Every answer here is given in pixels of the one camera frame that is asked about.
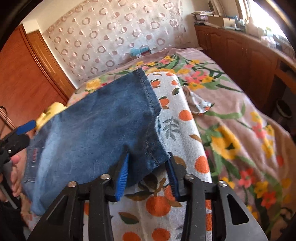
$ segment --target blue handle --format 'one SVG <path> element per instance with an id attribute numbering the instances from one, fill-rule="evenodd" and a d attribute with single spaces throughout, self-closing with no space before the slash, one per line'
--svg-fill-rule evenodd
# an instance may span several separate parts
<path id="1" fill-rule="evenodd" d="M 19 126 L 17 128 L 16 134 L 19 136 L 21 134 L 24 134 L 24 133 L 34 129 L 35 127 L 36 127 L 36 121 L 31 120 L 28 123 L 26 123 L 26 124 L 24 124 L 22 126 Z"/>

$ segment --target blue denim fabric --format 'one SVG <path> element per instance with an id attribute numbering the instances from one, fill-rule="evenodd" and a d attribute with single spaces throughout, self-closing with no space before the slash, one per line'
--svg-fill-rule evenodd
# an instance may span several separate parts
<path id="1" fill-rule="evenodd" d="M 160 103 L 142 69 L 87 95 L 54 116 L 31 141 L 22 181 L 31 210 L 43 215 L 70 181 L 94 180 L 115 164 L 127 145 L 128 186 L 164 163 L 156 119 Z"/>

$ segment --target yellow flower print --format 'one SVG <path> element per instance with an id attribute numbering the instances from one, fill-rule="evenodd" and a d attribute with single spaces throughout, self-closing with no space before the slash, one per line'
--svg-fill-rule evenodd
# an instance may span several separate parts
<path id="1" fill-rule="evenodd" d="M 166 56 L 164 57 L 165 60 L 168 60 L 168 61 L 172 61 L 172 58 L 170 56 Z"/>
<path id="2" fill-rule="evenodd" d="M 143 61 L 139 61 L 139 62 L 136 63 L 136 66 L 139 66 L 139 65 L 142 65 L 142 64 L 144 64 L 144 62 Z"/>
<path id="3" fill-rule="evenodd" d="M 158 71 L 164 71 L 164 72 L 168 72 L 171 74 L 176 74 L 176 72 L 173 69 L 159 69 Z"/>
<path id="4" fill-rule="evenodd" d="M 266 130 L 267 134 L 270 136 L 274 136 L 274 129 L 272 128 L 271 125 L 267 125 L 266 127 L 264 127 L 264 129 Z"/>
<path id="5" fill-rule="evenodd" d="M 281 186 L 283 188 L 288 188 L 289 186 L 291 186 L 292 180 L 290 178 L 285 178 L 281 181 Z"/>
<path id="6" fill-rule="evenodd" d="M 201 84 L 197 84 L 197 83 L 194 83 L 194 82 L 190 82 L 189 85 L 188 85 L 189 89 L 192 90 L 192 91 L 195 91 L 197 89 L 202 89 L 204 88 L 203 85 Z"/>
<path id="7" fill-rule="evenodd" d="M 215 130 L 220 132 L 222 137 L 212 136 L 213 150 L 225 159 L 233 160 L 241 148 L 239 140 L 226 126 L 219 126 Z"/>
<path id="8" fill-rule="evenodd" d="M 212 82 L 214 78 L 206 75 L 206 77 L 202 80 L 202 83 L 209 83 Z"/>
<path id="9" fill-rule="evenodd" d="M 189 69 L 180 69 L 180 70 L 178 71 L 178 74 L 188 74 L 189 72 L 190 72 Z"/>
<path id="10" fill-rule="evenodd" d="M 254 192 L 257 194 L 257 198 L 261 198 L 265 192 L 267 192 L 268 181 L 257 182 L 254 188 Z"/>
<path id="11" fill-rule="evenodd" d="M 159 70 L 157 68 L 151 68 L 146 71 L 146 74 L 151 74 L 151 73 L 158 72 L 158 71 Z"/>
<path id="12" fill-rule="evenodd" d="M 228 179 L 227 177 L 222 177 L 221 180 L 227 182 L 228 185 L 229 185 L 232 189 L 234 189 L 234 187 L 235 187 L 235 183 L 229 181 L 229 179 Z"/>
<path id="13" fill-rule="evenodd" d="M 259 114 L 257 113 L 257 111 L 253 111 L 250 114 L 252 117 L 252 121 L 262 124 L 263 121 L 262 121 L 261 117 L 259 116 Z"/>
<path id="14" fill-rule="evenodd" d="M 151 62 L 151 63 L 148 63 L 147 65 L 150 66 L 150 67 L 152 67 L 152 66 L 156 65 L 156 63 L 155 62 Z"/>
<path id="15" fill-rule="evenodd" d="M 271 156 L 274 154 L 273 144 L 274 142 L 272 140 L 268 140 L 267 138 L 263 139 L 261 148 L 265 152 L 266 158 L 271 158 Z"/>
<path id="16" fill-rule="evenodd" d="M 90 90 L 96 90 L 101 86 L 101 80 L 99 78 L 91 80 L 86 83 L 85 89 L 90 91 Z"/>
<path id="17" fill-rule="evenodd" d="M 258 212 L 253 212 L 253 208 L 252 208 L 251 205 L 248 205 L 247 208 L 248 208 L 248 210 L 250 211 L 250 213 L 252 213 L 253 217 L 254 217 L 256 220 L 258 220 L 258 217 L 259 217 Z"/>
<path id="18" fill-rule="evenodd" d="M 200 61 L 197 59 L 191 60 L 191 62 L 189 62 L 189 64 L 195 65 L 195 64 L 199 64 Z"/>
<path id="19" fill-rule="evenodd" d="M 291 202 L 291 194 L 287 194 L 284 198 L 283 198 L 283 203 L 288 204 Z"/>

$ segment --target stitching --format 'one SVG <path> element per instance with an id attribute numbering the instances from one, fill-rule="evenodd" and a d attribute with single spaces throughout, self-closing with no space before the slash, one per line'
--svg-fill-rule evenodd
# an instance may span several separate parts
<path id="1" fill-rule="evenodd" d="M 152 153 L 151 153 L 151 151 L 150 151 L 149 142 L 148 142 L 148 140 L 147 140 L 147 134 L 148 134 L 148 131 L 150 131 L 150 129 L 151 129 L 151 123 L 154 123 L 154 122 L 155 122 L 155 119 L 156 119 L 155 109 L 154 109 L 154 107 L 153 107 L 153 105 L 152 105 L 152 99 L 151 99 L 151 97 L 150 97 L 150 95 L 149 95 L 149 93 L 148 93 L 147 87 L 146 87 L 146 85 L 144 84 L 143 77 L 140 75 L 140 72 L 139 72 L 138 69 L 136 70 L 136 73 L 137 73 L 138 76 L 140 77 L 140 82 L 141 82 L 141 84 L 142 84 L 142 86 L 143 86 L 143 88 L 144 88 L 144 90 L 145 90 L 145 94 L 146 94 L 146 97 L 147 97 L 148 102 L 149 102 L 149 108 L 152 110 L 153 117 L 154 117 L 153 120 L 149 123 L 149 127 L 148 127 L 147 132 L 146 132 L 145 144 L 146 144 L 146 148 L 147 148 L 147 151 L 148 151 L 149 155 L 153 158 L 153 160 L 154 160 L 154 161 L 156 162 L 156 164 L 159 166 L 159 162 L 158 162 L 158 160 L 152 155 Z"/>

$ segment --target hand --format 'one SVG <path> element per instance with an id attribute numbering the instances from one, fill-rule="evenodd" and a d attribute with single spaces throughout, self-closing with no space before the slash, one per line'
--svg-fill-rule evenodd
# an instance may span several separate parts
<path id="1" fill-rule="evenodd" d="M 14 155 L 10 158 L 12 165 L 13 165 L 12 171 L 10 174 L 10 180 L 12 183 L 11 190 L 12 190 L 12 194 L 14 197 L 19 196 L 22 191 L 22 187 L 20 184 L 21 174 L 19 173 L 18 169 L 16 168 L 16 164 L 20 161 L 20 159 L 21 159 L 21 157 L 19 155 Z M 2 180 L 3 180 L 3 175 L 0 174 L 0 183 L 2 182 Z M 2 202 L 7 201 L 6 196 L 1 192 L 1 190 L 0 190 L 0 200 Z"/>

